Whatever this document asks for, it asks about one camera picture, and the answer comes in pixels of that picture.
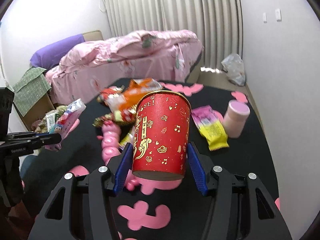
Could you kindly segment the pink rainbow candy wrapper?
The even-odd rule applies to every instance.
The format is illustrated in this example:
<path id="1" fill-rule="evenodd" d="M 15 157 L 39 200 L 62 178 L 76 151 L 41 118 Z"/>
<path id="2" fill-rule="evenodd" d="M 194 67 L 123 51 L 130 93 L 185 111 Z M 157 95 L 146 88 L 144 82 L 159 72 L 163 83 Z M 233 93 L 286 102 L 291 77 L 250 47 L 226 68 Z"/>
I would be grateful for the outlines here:
<path id="1" fill-rule="evenodd" d="M 191 117 L 199 131 L 206 139 L 210 151 L 228 148 L 228 136 L 212 107 L 203 106 L 191 110 Z"/>

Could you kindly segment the wooden bedside table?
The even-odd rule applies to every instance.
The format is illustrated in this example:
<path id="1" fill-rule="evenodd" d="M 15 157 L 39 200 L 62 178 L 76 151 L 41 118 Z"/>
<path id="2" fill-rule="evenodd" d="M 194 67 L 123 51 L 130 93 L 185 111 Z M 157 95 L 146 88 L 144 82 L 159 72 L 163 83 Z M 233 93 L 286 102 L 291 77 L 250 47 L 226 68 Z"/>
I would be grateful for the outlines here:
<path id="1" fill-rule="evenodd" d="M 46 113 L 53 110 L 54 106 L 52 101 L 48 95 L 48 93 L 44 94 L 40 100 L 31 107 L 31 109 L 27 112 L 25 116 L 23 116 L 19 110 L 17 113 L 21 118 L 23 124 L 25 125 L 26 129 L 32 131 L 32 124 L 37 120 L 42 120 L 45 117 Z"/>

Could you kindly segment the red gold snack bag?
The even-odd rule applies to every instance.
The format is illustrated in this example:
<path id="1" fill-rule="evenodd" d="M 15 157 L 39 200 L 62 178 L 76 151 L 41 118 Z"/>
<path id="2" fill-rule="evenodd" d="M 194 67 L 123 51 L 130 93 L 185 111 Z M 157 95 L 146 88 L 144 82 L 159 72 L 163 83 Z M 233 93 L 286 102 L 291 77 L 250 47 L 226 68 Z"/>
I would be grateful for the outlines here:
<path id="1" fill-rule="evenodd" d="M 105 106 L 108 106 L 108 100 L 118 97 L 124 90 L 124 86 L 116 87 L 111 86 L 104 88 L 97 97 L 97 102 L 100 104 L 103 104 Z"/>

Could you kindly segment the wall switch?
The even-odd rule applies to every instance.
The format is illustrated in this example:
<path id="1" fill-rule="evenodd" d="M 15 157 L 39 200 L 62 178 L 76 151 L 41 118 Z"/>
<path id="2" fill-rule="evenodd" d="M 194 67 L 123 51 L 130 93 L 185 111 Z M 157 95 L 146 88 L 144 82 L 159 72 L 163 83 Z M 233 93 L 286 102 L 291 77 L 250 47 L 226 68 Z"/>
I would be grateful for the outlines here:
<path id="1" fill-rule="evenodd" d="M 263 23 L 267 23 L 267 16 L 265 12 L 263 12 Z"/>

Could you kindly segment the purple pillow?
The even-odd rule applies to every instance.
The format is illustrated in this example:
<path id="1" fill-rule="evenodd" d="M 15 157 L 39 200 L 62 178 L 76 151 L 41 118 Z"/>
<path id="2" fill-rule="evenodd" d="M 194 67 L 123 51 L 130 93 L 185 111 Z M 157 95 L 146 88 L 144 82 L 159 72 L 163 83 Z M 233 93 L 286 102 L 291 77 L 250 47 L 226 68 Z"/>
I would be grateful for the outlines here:
<path id="1" fill-rule="evenodd" d="M 70 36 L 37 50 L 30 59 L 33 67 L 50 70 L 57 66 L 60 60 L 77 44 L 84 42 L 82 34 Z"/>

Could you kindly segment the bin with yellow bag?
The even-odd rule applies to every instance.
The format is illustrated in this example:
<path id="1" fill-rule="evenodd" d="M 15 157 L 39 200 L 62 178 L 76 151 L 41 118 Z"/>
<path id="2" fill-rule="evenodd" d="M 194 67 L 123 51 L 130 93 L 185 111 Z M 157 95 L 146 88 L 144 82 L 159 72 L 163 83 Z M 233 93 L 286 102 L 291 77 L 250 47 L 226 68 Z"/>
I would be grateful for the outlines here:
<path id="1" fill-rule="evenodd" d="M 50 130 L 53 128 L 61 115 L 63 115 L 66 109 L 66 105 L 61 105 L 57 106 L 56 109 L 49 111 L 41 120 L 35 122 L 35 128 L 33 129 L 33 131 L 36 133 L 50 132 Z"/>

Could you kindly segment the gold green snack wrapper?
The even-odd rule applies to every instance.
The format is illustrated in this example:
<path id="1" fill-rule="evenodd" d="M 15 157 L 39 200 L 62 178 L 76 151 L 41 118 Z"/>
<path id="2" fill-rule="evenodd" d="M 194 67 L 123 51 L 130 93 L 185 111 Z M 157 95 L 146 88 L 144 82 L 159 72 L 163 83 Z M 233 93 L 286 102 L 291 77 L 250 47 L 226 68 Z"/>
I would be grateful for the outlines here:
<path id="1" fill-rule="evenodd" d="M 124 110 L 115 110 L 114 112 L 102 115 L 95 118 L 93 121 L 94 127 L 102 127 L 107 121 L 114 122 L 118 126 L 126 126 L 133 124 L 136 120 L 136 105 L 133 105 Z"/>

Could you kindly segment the green checked cloth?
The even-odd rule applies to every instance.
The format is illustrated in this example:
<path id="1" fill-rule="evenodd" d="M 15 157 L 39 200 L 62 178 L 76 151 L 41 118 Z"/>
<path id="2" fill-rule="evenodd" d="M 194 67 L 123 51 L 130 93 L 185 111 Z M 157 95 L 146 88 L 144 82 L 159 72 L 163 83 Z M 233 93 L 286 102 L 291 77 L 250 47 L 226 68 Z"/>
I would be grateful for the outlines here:
<path id="1" fill-rule="evenodd" d="M 46 71 L 45 68 L 31 67 L 17 83 L 9 85 L 15 93 L 14 105 L 21 116 L 25 116 L 51 89 L 44 74 Z"/>

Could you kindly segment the pink cylinder container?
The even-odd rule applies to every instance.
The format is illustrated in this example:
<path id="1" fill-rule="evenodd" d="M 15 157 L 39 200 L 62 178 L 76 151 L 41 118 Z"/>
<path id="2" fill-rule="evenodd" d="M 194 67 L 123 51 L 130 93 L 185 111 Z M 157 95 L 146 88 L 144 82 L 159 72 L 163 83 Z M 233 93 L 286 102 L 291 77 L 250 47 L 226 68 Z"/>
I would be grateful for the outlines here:
<path id="1" fill-rule="evenodd" d="M 250 109 L 245 103 L 237 100 L 228 103 L 222 125 L 229 138 L 240 137 L 249 114 Z"/>

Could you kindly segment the red paper cup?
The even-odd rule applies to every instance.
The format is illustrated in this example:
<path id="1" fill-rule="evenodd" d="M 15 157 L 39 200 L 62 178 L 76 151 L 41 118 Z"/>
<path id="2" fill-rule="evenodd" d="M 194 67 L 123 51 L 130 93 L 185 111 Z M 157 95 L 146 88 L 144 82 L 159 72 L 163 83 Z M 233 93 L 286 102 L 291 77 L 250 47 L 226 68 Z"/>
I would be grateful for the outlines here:
<path id="1" fill-rule="evenodd" d="M 132 173 L 138 178 L 183 179 L 191 105 L 180 93 L 159 90 L 137 103 Z"/>

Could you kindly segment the white cartoon snack packet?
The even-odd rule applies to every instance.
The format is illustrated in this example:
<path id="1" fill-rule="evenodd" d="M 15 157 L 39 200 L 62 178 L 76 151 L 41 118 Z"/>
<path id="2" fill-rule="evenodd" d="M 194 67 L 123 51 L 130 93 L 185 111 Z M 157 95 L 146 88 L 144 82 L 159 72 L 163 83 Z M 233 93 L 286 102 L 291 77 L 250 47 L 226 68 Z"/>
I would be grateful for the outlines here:
<path id="1" fill-rule="evenodd" d="M 47 128 L 49 134 L 59 134 L 60 142 L 47 145 L 45 149 L 50 151 L 58 151 L 61 149 L 61 141 L 63 141 L 71 130 L 75 129 L 79 124 L 79 116 L 85 110 L 86 105 L 81 99 L 77 99 L 70 103 L 62 115 L 55 123 L 49 123 L 50 117 L 47 117 Z"/>

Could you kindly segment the person's jeans leg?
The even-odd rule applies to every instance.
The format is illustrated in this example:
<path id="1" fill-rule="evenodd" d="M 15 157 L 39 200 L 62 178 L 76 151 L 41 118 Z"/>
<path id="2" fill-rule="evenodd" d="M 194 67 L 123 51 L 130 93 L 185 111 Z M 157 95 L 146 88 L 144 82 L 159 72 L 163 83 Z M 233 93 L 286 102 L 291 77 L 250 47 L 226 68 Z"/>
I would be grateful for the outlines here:
<path id="1" fill-rule="evenodd" d="M 20 168 L 20 177 L 23 179 L 27 170 L 29 169 L 29 167 L 31 166 L 31 164 L 36 160 L 37 155 L 28 155 L 24 158 L 22 164 L 21 164 L 21 168 Z"/>

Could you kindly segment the white plastic bag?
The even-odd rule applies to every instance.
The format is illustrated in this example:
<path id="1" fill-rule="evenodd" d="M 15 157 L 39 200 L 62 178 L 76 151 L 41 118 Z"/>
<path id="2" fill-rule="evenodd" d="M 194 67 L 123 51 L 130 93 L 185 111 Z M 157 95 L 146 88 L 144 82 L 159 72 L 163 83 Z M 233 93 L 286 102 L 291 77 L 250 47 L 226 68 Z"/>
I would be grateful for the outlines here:
<path id="1" fill-rule="evenodd" d="M 229 82 L 241 87 L 246 84 L 244 63 L 238 54 L 228 55 L 221 64 Z"/>

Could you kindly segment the orange snack bag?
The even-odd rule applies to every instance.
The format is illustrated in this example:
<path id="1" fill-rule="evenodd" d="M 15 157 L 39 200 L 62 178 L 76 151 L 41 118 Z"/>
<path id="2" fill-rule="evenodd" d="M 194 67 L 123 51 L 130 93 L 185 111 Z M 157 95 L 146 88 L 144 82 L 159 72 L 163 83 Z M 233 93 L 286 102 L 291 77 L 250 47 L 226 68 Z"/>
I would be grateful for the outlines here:
<path id="1" fill-rule="evenodd" d="M 136 105 L 146 94 L 162 88 L 162 85 L 152 78 L 131 79 L 127 89 L 124 88 L 118 97 L 108 100 L 108 107 L 112 112 L 127 109 Z"/>

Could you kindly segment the pink floral duvet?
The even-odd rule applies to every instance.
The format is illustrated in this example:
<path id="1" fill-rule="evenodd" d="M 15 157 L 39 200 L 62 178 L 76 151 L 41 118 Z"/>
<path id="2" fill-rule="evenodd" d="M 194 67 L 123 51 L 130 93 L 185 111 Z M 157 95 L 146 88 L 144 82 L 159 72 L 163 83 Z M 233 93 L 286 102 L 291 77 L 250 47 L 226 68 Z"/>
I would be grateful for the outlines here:
<path id="1" fill-rule="evenodd" d="M 97 67 L 106 63 L 150 56 L 181 45 L 187 46 L 196 54 L 202 51 L 202 43 L 196 34 L 189 30 L 138 30 L 125 36 L 77 44 L 62 57 L 59 67 L 63 71 L 73 67 Z"/>

